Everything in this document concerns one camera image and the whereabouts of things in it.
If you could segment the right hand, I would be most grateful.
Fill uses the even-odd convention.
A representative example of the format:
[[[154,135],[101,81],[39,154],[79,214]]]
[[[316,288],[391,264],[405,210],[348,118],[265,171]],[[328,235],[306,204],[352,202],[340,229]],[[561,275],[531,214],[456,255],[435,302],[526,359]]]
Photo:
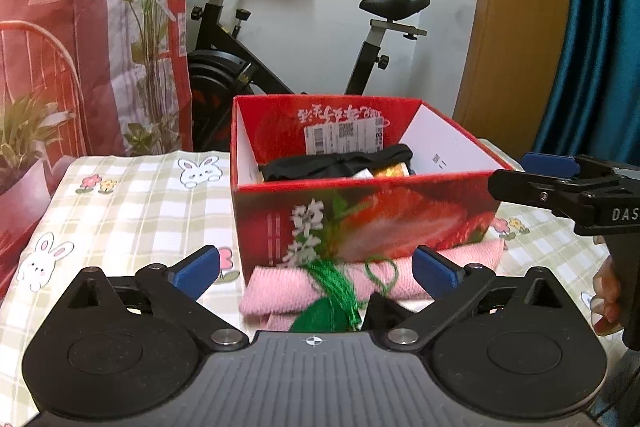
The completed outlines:
[[[591,323],[601,337],[620,331],[620,281],[615,275],[613,259],[608,256],[592,279],[594,295],[590,303]]]

